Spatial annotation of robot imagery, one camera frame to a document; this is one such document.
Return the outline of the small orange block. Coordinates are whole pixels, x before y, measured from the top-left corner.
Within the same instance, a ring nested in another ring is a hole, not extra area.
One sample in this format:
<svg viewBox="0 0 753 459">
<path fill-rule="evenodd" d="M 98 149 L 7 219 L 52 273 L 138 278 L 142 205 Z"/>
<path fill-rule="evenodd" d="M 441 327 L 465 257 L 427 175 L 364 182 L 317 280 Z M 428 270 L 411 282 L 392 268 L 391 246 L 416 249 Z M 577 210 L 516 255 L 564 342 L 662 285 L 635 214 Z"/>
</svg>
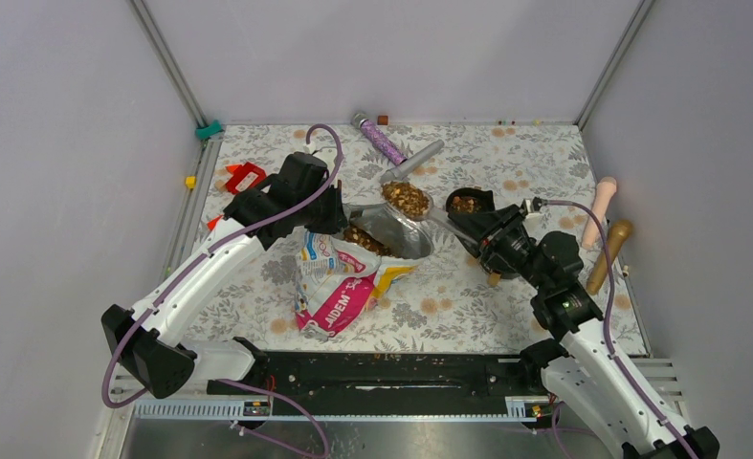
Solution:
<svg viewBox="0 0 753 459">
<path fill-rule="evenodd" d="M 221 221 L 222 219 L 223 219 L 223 216 L 222 216 L 222 215 L 218 215 L 218 216 L 216 216 L 215 218 L 213 218 L 213 219 L 209 220 L 209 221 L 208 221 L 208 223 L 207 223 L 207 228 L 208 228 L 209 232 L 212 232 L 212 231 L 214 231 L 215 227 L 217 226 L 217 224 L 218 224 L 218 223 L 219 223 L 219 222 L 220 222 L 220 221 Z"/>
</svg>

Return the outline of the grey microphone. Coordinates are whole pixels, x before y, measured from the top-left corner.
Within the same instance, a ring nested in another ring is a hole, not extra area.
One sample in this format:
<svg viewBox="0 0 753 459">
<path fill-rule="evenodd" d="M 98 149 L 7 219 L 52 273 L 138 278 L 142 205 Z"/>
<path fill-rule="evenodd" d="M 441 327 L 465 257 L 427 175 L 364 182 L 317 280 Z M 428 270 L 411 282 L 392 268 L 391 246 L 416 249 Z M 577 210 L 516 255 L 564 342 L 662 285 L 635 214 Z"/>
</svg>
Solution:
<svg viewBox="0 0 753 459">
<path fill-rule="evenodd" d="M 441 140 L 430 143 L 399 165 L 387 170 L 379 178 L 379 184 L 382 186 L 392 182 L 405 182 L 409 178 L 411 172 L 438 154 L 443 149 L 444 145 L 445 143 Z"/>
</svg>

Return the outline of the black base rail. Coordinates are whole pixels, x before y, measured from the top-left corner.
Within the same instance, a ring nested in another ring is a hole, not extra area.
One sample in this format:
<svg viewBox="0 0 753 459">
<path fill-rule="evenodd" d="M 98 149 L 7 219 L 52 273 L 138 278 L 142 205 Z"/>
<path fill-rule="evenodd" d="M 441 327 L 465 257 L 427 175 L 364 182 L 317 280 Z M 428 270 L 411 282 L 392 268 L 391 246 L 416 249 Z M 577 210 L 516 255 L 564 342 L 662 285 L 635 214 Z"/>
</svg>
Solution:
<svg viewBox="0 0 753 459">
<path fill-rule="evenodd" d="M 210 381 L 207 392 L 268 389 L 317 417 L 521 417 L 552 400 L 514 355 L 270 352 L 243 382 Z"/>
</svg>

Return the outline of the wooden bowl stand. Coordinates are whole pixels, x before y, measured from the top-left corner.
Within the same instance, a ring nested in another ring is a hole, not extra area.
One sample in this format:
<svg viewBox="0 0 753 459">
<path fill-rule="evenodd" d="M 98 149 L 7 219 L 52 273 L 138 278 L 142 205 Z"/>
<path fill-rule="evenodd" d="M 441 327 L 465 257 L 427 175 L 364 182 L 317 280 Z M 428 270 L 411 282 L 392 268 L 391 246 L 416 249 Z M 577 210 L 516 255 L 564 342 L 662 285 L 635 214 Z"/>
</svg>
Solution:
<svg viewBox="0 0 753 459">
<path fill-rule="evenodd" d="M 497 287 L 501 280 L 502 275 L 500 273 L 490 273 L 487 277 L 487 285 L 489 287 Z"/>
</svg>

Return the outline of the red toy block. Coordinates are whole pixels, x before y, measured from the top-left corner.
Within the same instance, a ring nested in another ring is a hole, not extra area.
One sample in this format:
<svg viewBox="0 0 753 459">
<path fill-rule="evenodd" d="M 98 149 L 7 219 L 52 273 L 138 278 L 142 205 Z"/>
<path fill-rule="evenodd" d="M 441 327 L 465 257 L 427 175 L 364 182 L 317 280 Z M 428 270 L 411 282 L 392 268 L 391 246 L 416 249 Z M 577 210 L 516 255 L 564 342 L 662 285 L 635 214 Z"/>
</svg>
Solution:
<svg viewBox="0 0 753 459">
<path fill-rule="evenodd" d="M 225 187 L 231 194 L 237 194 L 249 187 L 258 185 L 266 177 L 267 174 L 263 168 L 256 164 L 245 162 L 240 164 L 240 167 L 234 174 L 230 174 L 230 178 L 226 182 Z"/>
</svg>

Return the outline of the clear plastic scoop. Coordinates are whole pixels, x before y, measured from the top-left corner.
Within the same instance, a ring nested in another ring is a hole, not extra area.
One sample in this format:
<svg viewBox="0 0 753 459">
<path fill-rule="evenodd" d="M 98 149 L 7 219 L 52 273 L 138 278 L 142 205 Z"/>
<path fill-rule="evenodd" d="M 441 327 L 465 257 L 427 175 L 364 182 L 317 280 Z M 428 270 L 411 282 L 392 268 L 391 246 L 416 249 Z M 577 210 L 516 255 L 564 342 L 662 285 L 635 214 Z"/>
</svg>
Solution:
<svg viewBox="0 0 753 459">
<path fill-rule="evenodd" d="M 434 222 L 469 244 L 474 237 L 458 228 L 447 212 L 434 205 L 432 197 L 422 189 L 407 182 L 388 182 L 382 185 L 382 197 L 395 211 L 414 222 Z"/>
</svg>

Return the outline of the pet food bag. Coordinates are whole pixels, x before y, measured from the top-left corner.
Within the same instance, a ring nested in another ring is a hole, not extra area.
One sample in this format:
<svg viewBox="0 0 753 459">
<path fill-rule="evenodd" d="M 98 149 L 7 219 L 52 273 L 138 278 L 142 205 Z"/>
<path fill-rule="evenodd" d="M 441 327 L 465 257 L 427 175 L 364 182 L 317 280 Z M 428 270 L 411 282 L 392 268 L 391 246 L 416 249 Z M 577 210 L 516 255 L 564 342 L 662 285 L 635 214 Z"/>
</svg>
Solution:
<svg viewBox="0 0 753 459">
<path fill-rule="evenodd" d="M 433 253 L 420 224 L 387 204 L 352 206 L 351 226 L 307 231 L 296 254 L 294 310 L 299 330 L 330 339 Z"/>
</svg>

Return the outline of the teal clip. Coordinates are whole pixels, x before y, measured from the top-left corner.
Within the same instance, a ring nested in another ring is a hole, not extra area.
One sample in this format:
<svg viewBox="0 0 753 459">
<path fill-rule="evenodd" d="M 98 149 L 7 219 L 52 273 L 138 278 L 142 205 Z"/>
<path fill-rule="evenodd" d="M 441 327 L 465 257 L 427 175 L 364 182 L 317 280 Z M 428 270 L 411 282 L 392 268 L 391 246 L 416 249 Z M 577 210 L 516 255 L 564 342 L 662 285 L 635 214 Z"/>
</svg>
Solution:
<svg viewBox="0 0 753 459">
<path fill-rule="evenodd" d="M 197 128 L 195 130 L 195 136 L 199 141 L 205 141 L 212 136 L 223 131 L 223 126 L 219 120 L 214 120 L 210 124 Z"/>
</svg>

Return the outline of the gold microphone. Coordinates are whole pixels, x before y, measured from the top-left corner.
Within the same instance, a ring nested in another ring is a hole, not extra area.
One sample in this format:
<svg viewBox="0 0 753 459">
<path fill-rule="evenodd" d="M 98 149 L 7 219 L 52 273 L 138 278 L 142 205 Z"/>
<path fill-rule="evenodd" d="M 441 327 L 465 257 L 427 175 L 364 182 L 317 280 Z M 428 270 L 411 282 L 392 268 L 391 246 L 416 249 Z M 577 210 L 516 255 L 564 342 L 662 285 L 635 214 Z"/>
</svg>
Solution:
<svg viewBox="0 0 753 459">
<path fill-rule="evenodd" d="M 591 295 L 596 295 L 609 279 L 612 273 L 612 265 L 622 249 L 622 246 L 633 233 L 634 225 L 627 219 L 618 220 L 613 223 L 607 234 L 607 246 L 601 249 L 597 261 L 590 273 L 586 290 Z"/>
</svg>

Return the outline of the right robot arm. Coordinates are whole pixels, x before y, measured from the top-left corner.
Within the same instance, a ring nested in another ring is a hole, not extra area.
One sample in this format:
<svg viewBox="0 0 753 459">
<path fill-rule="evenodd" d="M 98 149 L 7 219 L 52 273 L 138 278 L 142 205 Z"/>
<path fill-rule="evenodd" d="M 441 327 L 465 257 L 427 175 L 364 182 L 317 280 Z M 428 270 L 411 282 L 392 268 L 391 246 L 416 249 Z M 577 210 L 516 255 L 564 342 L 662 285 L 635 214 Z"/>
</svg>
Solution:
<svg viewBox="0 0 753 459">
<path fill-rule="evenodd" d="M 609 314 L 578 279 L 584 263 L 575 236 L 556 230 L 536 240 L 527 233 L 525 218 L 542 205 L 446 206 L 454 233 L 485 271 L 521 278 L 536 291 L 533 314 L 550 337 L 522 351 L 522 387 L 556 395 L 615 458 L 718 457 L 712 430 L 674 412 L 613 339 Z"/>
</svg>

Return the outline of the black bowl fishbone print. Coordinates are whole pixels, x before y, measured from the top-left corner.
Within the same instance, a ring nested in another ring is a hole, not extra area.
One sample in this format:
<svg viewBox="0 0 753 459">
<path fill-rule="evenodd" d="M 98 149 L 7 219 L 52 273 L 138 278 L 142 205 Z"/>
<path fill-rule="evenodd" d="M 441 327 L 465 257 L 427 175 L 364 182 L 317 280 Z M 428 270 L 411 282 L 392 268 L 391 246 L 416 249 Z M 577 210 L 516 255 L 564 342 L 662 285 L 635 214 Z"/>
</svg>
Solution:
<svg viewBox="0 0 753 459">
<path fill-rule="evenodd" d="M 444 209 L 448 214 L 477 214 L 495 211 L 494 193 L 477 187 L 462 187 L 448 196 Z"/>
</svg>

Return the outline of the pink microphone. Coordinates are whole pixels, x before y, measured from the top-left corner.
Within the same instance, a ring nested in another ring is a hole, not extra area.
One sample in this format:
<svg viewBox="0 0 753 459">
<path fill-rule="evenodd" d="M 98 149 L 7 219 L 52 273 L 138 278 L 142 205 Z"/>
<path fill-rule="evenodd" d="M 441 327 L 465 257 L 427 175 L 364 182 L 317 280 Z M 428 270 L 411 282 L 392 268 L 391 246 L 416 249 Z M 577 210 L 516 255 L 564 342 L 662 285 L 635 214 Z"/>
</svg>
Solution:
<svg viewBox="0 0 753 459">
<path fill-rule="evenodd" d="M 591 250 L 600 238 L 601 230 L 596 222 L 602 224 L 609 203 L 617 191 L 617 180 L 611 176 L 602 178 L 596 186 L 595 197 L 591 206 L 591 212 L 595 219 L 589 218 L 582 236 L 582 247 Z"/>
</svg>

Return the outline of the purple glitter microphone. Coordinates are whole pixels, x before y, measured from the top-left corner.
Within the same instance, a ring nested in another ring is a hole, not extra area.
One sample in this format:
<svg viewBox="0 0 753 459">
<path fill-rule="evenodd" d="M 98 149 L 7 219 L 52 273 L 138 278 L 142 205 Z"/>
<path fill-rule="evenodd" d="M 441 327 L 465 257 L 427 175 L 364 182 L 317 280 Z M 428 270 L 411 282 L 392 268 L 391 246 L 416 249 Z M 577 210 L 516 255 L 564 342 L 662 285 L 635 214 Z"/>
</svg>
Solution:
<svg viewBox="0 0 753 459">
<path fill-rule="evenodd" d="M 351 118 L 351 124 L 394 165 L 400 165 L 407 160 L 399 147 L 364 113 L 355 113 Z"/>
</svg>

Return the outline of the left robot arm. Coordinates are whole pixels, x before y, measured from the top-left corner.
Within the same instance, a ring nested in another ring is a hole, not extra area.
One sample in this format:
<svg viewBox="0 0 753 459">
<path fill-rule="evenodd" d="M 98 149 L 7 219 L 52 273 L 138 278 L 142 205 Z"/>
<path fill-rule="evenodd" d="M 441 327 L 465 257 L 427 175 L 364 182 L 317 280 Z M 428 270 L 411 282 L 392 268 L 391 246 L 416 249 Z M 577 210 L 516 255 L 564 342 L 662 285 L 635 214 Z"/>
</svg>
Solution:
<svg viewBox="0 0 753 459">
<path fill-rule="evenodd" d="M 202 245 L 159 287 L 125 309 L 110 306 L 101 324 L 112 360 L 157 399 L 191 381 L 231 380 L 254 393 L 267 368 L 243 339 L 187 340 L 189 327 L 216 294 L 276 241 L 298 228 L 335 234 L 347 224 L 337 165 L 295 152 L 279 172 L 238 192 Z"/>
</svg>

